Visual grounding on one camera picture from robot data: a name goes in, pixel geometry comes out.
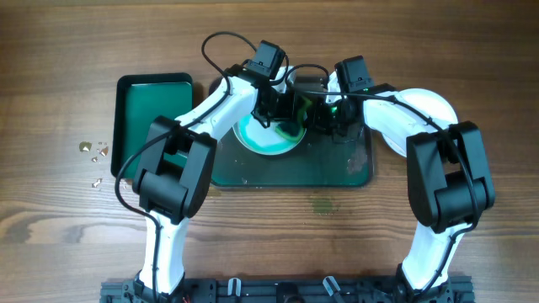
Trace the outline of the white plate top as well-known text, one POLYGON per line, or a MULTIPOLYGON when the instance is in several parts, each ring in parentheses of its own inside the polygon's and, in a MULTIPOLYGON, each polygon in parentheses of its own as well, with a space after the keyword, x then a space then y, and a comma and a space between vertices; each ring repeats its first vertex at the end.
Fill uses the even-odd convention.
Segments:
POLYGON ((287 141, 277 135, 275 127, 279 123, 281 122, 274 123, 269 128, 264 128, 249 114, 240 119, 232 127, 232 130, 240 143, 251 152, 264 156, 277 156, 291 151, 301 142, 287 141))

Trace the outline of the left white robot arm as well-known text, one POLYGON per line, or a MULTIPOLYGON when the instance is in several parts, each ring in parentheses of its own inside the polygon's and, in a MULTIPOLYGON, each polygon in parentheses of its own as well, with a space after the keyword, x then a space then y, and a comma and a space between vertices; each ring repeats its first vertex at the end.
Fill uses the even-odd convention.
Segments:
POLYGON ((219 141, 241 119, 278 100, 295 79, 292 67, 266 76, 236 65, 196 108, 151 123, 134 156, 139 162, 132 184, 147 223, 145 261, 136 277, 139 296, 166 302, 181 291, 189 220, 208 194, 219 141))

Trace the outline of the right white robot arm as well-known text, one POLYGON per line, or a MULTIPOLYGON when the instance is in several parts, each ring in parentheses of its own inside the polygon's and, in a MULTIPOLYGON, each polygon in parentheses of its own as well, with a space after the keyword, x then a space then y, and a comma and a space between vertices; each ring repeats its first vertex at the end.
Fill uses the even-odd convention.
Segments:
POLYGON ((334 121, 360 120, 406 159, 408 201, 418 224, 398 265, 393 296, 418 301, 441 295, 449 287, 448 267, 461 239, 494 206, 479 128, 459 121, 444 97, 425 88, 383 84, 322 96, 321 105, 334 121))

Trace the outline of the white plate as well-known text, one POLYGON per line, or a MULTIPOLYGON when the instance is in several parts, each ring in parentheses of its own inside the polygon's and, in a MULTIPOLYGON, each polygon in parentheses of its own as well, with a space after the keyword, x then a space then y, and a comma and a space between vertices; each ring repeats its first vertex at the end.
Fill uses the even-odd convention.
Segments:
MULTIPOLYGON (((398 101, 406 103, 418 110, 427 118, 431 118, 439 127, 447 129, 456 124, 458 118, 451 105, 438 93, 424 88, 408 88, 396 93, 398 101)), ((382 136, 384 141, 400 156, 406 157, 406 139, 418 133, 436 132, 418 115, 401 105, 386 104, 387 109, 382 115, 388 123, 388 131, 382 136)))
POLYGON ((281 122, 274 123, 269 128, 264 128, 249 114, 240 119, 232 127, 232 130, 240 143, 251 152, 264 156, 277 156, 291 151, 301 142, 287 141, 277 135, 275 127, 279 123, 281 122))

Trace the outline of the green yellow sponge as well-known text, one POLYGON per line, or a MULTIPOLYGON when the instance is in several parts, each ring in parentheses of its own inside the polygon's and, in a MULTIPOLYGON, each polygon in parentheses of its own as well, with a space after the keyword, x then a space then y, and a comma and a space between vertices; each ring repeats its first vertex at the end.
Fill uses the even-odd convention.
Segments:
POLYGON ((294 119, 281 122, 275 127, 275 132, 287 141, 298 142, 304 136, 304 121, 307 118, 307 111, 312 106, 312 101, 301 96, 296 102, 298 109, 294 119))

